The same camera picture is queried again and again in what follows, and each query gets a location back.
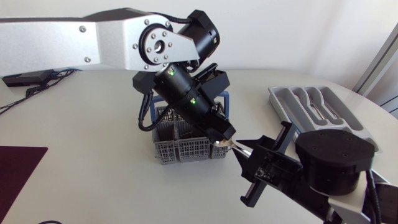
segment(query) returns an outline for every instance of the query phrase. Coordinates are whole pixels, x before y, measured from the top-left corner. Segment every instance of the silver metal plate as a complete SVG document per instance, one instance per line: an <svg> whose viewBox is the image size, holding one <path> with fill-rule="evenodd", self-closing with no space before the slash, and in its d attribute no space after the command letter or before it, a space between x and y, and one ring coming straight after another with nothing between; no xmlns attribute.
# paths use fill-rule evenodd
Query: silver metal plate
<svg viewBox="0 0 398 224"><path fill-rule="evenodd" d="M94 22L0 21L0 34L0 76L100 63Z"/></svg>
<svg viewBox="0 0 398 224"><path fill-rule="evenodd" d="M160 45L159 51L156 51L156 43ZM161 28L149 32L145 39L145 49L151 49L149 52L145 50L145 53L153 63L184 62L199 59L195 43L191 38Z"/></svg>
<svg viewBox="0 0 398 224"><path fill-rule="evenodd" d="M100 22L73 18L0 20L0 77L99 64L114 69L157 72L164 68L164 63L199 59L192 39L154 29L152 32L158 39L150 39L147 44L154 46L154 41L161 38L165 50L157 57L156 65L146 63L139 53L139 40L152 24L166 26L169 21L156 14Z"/></svg>

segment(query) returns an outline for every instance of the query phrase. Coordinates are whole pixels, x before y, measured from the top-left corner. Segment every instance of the black cable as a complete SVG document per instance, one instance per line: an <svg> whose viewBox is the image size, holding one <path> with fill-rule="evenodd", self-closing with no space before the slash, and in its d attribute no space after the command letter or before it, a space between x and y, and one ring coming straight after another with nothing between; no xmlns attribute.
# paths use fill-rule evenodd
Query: black cable
<svg viewBox="0 0 398 224"><path fill-rule="evenodd" d="M374 179L373 179L371 170L366 171L366 180L368 182L370 201L371 201L372 208L374 210L374 214L376 217L376 224L380 224L381 223L381 211L380 211L379 199L377 197L376 186L374 184Z"/></svg>
<svg viewBox="0 0 398 224"><path fill-rule="evenodd" d="M42 86L37 86L37 87L33 87L33 88L29 88L26 90L26 94L25 97L17 100L13 103L9 103L6 106L2 106L0 107L0 110L2 110L0 112L0 115L4 114L6 111L8 111L9 109L11 109L12 107L18 105L19 103L22 103L23 101L29 99L30 97L37 95L41 92L43 92L44 90L49 89L52 86L55 86L56 84L58 84L61 80L63 80L64 78L70 76L71 74L73 74L75 71L79 71L79 69L66 69L63 70L61 72L54 72L53 74L51 74L51 79L53 80L57 80L56 82L52 83L52 84L46 84L46 85L42 85Z"/></svg>
<svg viewBox="0 0 398 224"><path fill-rule="evenodd" d="M384 106L386 103L390 102L391 100L393 100L393 99L395 99L395 98L397 98L397 97L398 97L398 96L395 96L395 97L391 98L390 100L388 100L387 102L383 103L383 104L380 105L380 106Z"/></svg>
<svg viewBox="0 0 398 224"><path fill-rule="evenodd" d="M62 224L62 223L55 221L55 220L49 220L49 221L41 222L39 224Z"/></svg>
<svg viewBox="0 0 398 224"><path fill-rule="evenodd" d="M159 12L150 12L150 13L157 14L157 15L160 15L160 16L164 16L170 22L176 22L176 23L179 23L179 24L192 23L192 19L191 18L181 19L181 18L177 18L177 17L174 17L174 16L169 16L169 15L166 15L166 14L163 14L163 13L159 13Z"/></svg>
<svg viewBox="0 0 398 224"><path fill-rule="evenodd" d="M156 126L162 121L162 119L166 116L166 114L169 112L169 110L172 108L171 105L167 105L166 108L163 110L163 112L159 115L159 117L154 121L150 126L145 127L143 125L144 117L147 114L150 103L152 101L154 92L150 91L148 94L144 95L142 99L142 104L141 108L139 110L139 116L138 116L138 127L141 129L141 131L152 131Z"/></svg>

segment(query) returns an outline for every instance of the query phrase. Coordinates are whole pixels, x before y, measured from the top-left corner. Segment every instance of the robotic arm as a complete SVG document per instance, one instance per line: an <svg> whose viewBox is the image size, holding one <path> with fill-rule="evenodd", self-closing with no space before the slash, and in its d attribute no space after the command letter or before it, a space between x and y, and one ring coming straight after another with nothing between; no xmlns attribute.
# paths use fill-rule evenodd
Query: robotic arm
<svg viewBox="0 0 398 224"><path fill-rule="evenodd" d="M398 187L371 170L371 143L343 130L310 131L296 139L296 161L284 154L296 128L282 125L276 140L238 141L252 152L233 147L242 177L252 183L241 197L246 206L254 207L270 185L324 223L398 223Z"/></svg>
<svg viewBox="0 0 398 224"><path fill-rule="evenodd" d="M170 22L186 25L174 33ZM84 65L137 70L133 86L144 94L140 129L150 131L165 114L148 127L142 123L155 90L169 104L166 111L172 107L211 142L235 133L215 110L214 98L229 85L226 73L212 64L190 75L220 43L216 27L202 11L187 19L135 9L84 18L0 19L0 34L0 76ZM388 198L380 203L381 220L398 222L397 187L378 182L366 191L365 172L371 173L374 155L370 143L339 130L303 133L296 141L299 162L284 155L295 129L282 125L276 140L263 136L238 141L252 153L233 147L242 176L252 182L241 197L248 207L270 185L325 223L369 223L376 220L370 199L377 194Z"/></svg>
<svg viewBox="0 0 398 224"><path fill-rule="evenodd" d="M170 22L186 25L174 33ZM82 65L138 70L133 86L144 94L142 130L156 126L142 124L153 89L168 109L175 109L212 142L235 133L225 115L215 110L214 98L229 85L226 73L213 64L190 76L220 44L216 27L203 11L192 12L188 19L135 9L84 18L0 19L0 33L0 76Z"/></svg>

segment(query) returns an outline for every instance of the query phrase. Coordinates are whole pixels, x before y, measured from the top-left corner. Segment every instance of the gray plastic basket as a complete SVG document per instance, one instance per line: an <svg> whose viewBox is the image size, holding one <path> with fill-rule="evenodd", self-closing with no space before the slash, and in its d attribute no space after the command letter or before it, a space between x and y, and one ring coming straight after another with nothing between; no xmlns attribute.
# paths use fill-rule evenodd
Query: gray plastic basket
<svg viewBox="0 0 398 224"><path fill-rule="evenodd" d="M156 158L162 164L173 164L177 161L174 144L174 123L161 122L152 131Z"/></svg>
<svg viewBox="0 0 398 224"><path fill-rule="evenodd" d="M211 146L211 154L210 157L212 159L222 159L225 158L226 153L230 150L231 148L229 146L224 146L224 147L217 147L212 145Z"/></svg>
<svg viewBox="0 0 398 224"><path fill-rule="evenodd" d="M165 106L155 109L155 117L163 112ZM152 131L155 144L156 158L162 164L180 162L202 161L207 158L225 158L229 147L216 147L210 144L209 139L188 124L171 109L159 125Z"/></svg>
<svg viewBox="0 0 398 224"><path fill-rule="evenodd" d="M178 134L178 158L181 162L206 160L210 154L210 141L186 121L175 122Z"/></svg>

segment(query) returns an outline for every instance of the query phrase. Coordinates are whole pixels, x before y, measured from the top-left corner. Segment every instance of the metal utensil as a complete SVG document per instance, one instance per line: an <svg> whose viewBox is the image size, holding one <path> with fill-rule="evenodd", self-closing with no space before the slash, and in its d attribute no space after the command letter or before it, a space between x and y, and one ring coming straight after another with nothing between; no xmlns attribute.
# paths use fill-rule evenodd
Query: metal utensil
<svg viewBox="0 0 398 224"><path fill-rule="evenodd" d="M311 96L308 95L308 97L310 98L310 106L312 107L312 109L315 110L315 112L317 112L317 114L319 115L319 117L321 117L321 119L326 119L326 118L324 117L324 115L321 113L321 111L319 111L319 109L317 108L317 106L315 106L315 105L313 104L313 101L312 101L312 99L311 99Z"/></svg>

